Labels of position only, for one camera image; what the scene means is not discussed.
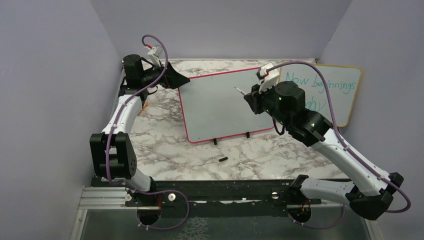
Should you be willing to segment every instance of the whiteboard surface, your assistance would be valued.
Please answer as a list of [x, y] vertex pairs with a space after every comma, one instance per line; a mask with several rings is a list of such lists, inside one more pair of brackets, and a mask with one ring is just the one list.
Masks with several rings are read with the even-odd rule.
[[255, 132], [273, 127], [272, 118], [255, 115], [234, 87], [250, 92], [259, 84], [257, 68], [191, 79], [179, 97], [185, 129], [191, 143]]
[[[338, 127], [349, 122], [361, 80], [361, 69], [331, 65], [315, 65], [324, 76]], [[317, 111], [332, 122], [327, 95], [320, 76], [309, 66], [287, 65], [281, 68], [280, 81], [292, 81], [305, 91], [305, 107]]]

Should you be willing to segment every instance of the marker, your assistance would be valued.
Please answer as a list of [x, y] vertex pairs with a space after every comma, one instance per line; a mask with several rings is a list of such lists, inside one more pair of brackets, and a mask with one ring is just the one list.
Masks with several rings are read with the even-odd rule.
[[243, 90], [241, 90], [240, 88], [238, 88], [238, 87], [234, 87], [239, 93], [241, 93], [243, 96], [244, 95], [246, 95], [246, 93], [243, 91]]

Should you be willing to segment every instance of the marble table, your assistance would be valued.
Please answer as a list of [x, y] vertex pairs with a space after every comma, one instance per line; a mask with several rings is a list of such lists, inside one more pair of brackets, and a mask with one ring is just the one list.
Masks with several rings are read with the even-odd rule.
[[[186, 77], [260, 67], [269, 62], [170, 60]], [[218, 145], [189, 143], [177, 90], [159, 87], [147, 102], [148, 107], [135, 119], [130, 139], [138, 169], [155, 180], [294, 179], [299, 174], [314, 178], [347, 178], [321, 154], [288, 134], [279, 136], [274, 130], [252, 133], [250, 138], [224, 138], [218, 140]], [[223, 157], [228, 160], [219, 162]]]

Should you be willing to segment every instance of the gray marble vein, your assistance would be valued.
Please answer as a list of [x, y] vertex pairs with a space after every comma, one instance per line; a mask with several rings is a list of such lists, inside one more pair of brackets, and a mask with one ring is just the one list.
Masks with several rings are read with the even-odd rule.
[[[176, 60], [172, 66], [187, 77], [260, 67], [268, 60]], [[321, 154], [288, 134], [274, 130], [213, 142], [187, 141], [177, 90], [159, 87], [135, 119], [130, 139], [138, 169], [155, 180], [265, 180], [346, 178]]]

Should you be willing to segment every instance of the purple cable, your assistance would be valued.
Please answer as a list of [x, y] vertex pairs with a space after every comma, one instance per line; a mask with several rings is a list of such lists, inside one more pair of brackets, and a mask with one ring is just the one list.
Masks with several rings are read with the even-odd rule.
[[[340, 141], [341, 145], [344, 148], [347, 148], [347, 151], [360, 163], [362, 164], [368, 171], [370, 171], [372, 174], [374, 174], [377, 178], [381, 178], [381, 175], [376, 172], [372, 167], [370, 167], [366, 162], [364, 162], [364, 160], [362, 160], [354, 151], [352, 151], [348, 145], [345, 143], [345, 141], [343, 140], [342, 136], [340, 135], [339, 132], [339, 128], [337, 127], [336, 124], [336, 117], [334, 116], [334, 111], [333, 111], [333, 105], [331, 102], [331, 98], [330, 98], [330, 91], [329, 91], [329, 87], [327, 85], [327, 81], [325, 80], [323, 74], [320, 72], [320, 70], [318, 70], [318, 68], [316, 66], [314, 66], [313, 64], [309, 63], [309, 62], [305, 62], [305, 61], [291, 61], [291, 62], [284, 62], [284, 63], [280, 63], [276, 66], [273, 66], [271, 68], [269, 68], [266, 72], [270, 72], [274, 69], [278, 69], [281, 68], [283, 66], [287, 66], [287, 65], [292, 65], [292, 64], [302, 64], [302, 65], [306, 65], [311, 67], [313, 70], [315, 70], [315, 72], [318, 74], [318, 76], [321, 78], [322, 83], [324, 84], [324, 88], [325, 88], [325, 94], [327, 95], [327, 99], [328, 99], [328, 107], [330, 109], [330, 114], [331, 114], [331, 120], [332, 120], [332, 124], [334, 125], [334, 133], [337, 137], [337, 139]], [[386, 184], [388, 184], [389, 186], [391, 186], [392, 188], [394, 188], [396, 191], [398, 191], [403, 198], [405, 198], [406, 200], [406, 206], [402, 209], [397, 209], [397, 210], [386, 210], [386, 213], [392, 213], [392, 214], [397, 214], [397, 213], [403, 213], [405, 211], [407, 211], [408, 209], [411, 208], [411, 200], [409, 199], [409, 197], [406, 195], [406, 193], [400, 189], [398, 186], [396, 186], [393, 182], [391, 182], [390, 180], [386, 179], [386, 178], [381, 178], [381, 180], [383, 180], [383, 182], [385, 182]]]
[[163, 52], [165, 53], [165, 66], [163, 67], [162, 72], [160, 73], [160, 75], [149, 85], [147, 85], [146, 87], [143, 87], [142, 89], [138, 90], [137, 92], [135, 92], [133, 95], [131, 95], [119, 108], [115, 120], [113, 121], [112, 126], [110, 127], [110, 132], [109, 135], [107, 136], [107, 142], [106, 142], [106, 176], [107, 176], [107, 180], [109, 181], [109, 184], [112, 184], [112, 177], [111, 177], [111, 168], [110, 168], [110, 164], [109, 164], [109, 149], [111, 148], [111, 140], [112, 140], [112, 132], [114, 129], [114, 126], [118, 123], [118, 120], [121, 116], [122, 111], [124, 110], [125, 105], [127, 105], [134, 97], [136, 97], [138, 94], [144, 92], [145, 90], [147, 90], [148, 88], [152, 87], [153, 85], [155, 85], [155, 83], [157, 83], [165, 74], [165, 71], [167, 70], [168, 67], [168, 52], [167, 49], [165, 48], [165, 45], [155, 36], [150, 35], [150, 34], [146, 34], [141, 38], [141, 42], [143, 43], [144, 46], [146, 46], [145, 43], [145, 38], [152, 38], [154, 40], [156, 40], [160, 46], [163, 48]]
[[184, 224], [184, 223], [187, 221], [187, 219], [189, 218], [189, 213], [190, 213], [190, 204], [189, 204], [189, 199], [187, 198], [187, 196], [186, 196], [186, 195], [184, 195], [184, 193], [182, 193], [182, 192], [180, 192], [180, 191], [177, 191], [177, 190], [163, 190], [163, 191], [156, 191], [156, 192], [145, 192], [145, 191], [140, 191], [140, 190], [137, 190], [137, 189], [134, 189], [134, 190], [135, 190], [137, 193], [139, 193], [139, 194], [143, 194], [143, 195], [156, 195], [156, 194], [164, 194], [164, 193], [177, 193], [177, 194], [181, 195], [181, 196], [184, 198], [185, 203], [186, 203], [186, 205], [187, 205], [187, 212], [185, 213], [185, 217], [184, 217], [184, 219], [183, 219], [180, 223], [178, 223], [177, 225], [169, 226], [169, 227], [147, 226], [147, 225], [144, 225], [144, 224], [140, 221], [139, 215], [137, 214], [137, 220], [138, 220], [138, 222], [140, 223], [140, 226], [143, 226], [143, 227], [145, 227], [145, 228], [147, 228], [147, 229], [153, 229], [153, 230], [172, 230], [172, 229], [176, 229], [176, 228], [178, 228], [179, 226], [181, 226], [182, 224]]
[[315, 229], [315, 230], [324, 230], [324, 229], [331, 229], [331, 228], [333, 228], [333, 227], [337, 226], [339, 223], [341, 223], [341, 222], [342, 222], [342, 220], [343, 220], [343, 218], [345, 217], [345, 213], [346, 213], [346, 208], [345, 208], [345, 206], [343, 205], [343, 207], [342, 207], [342, 209], [341, 209], [341, 215], [340, 215], [340, 218], [339, 218], [339, 219], [338, 219], [335, 223], [333, 223], [333, 224], [331, 224], [331, 225], [328, 225], [328, 226], [310, 226], [310, 225], [302, 224], [301, 222], [296, 221], [296, 220], [292, 217], [292, 215], [290, 215], [290, 214], [288, 214], [288, 216], [291, 218], [291, 220], [293, 220], [293, 222], [294, 222], [295, 224], [298, 224], [298, 225], [300, 225], [300, 226], [302, 226], [302, 227], [304, 227], [304, 228], [308, 228], [308, 229]]

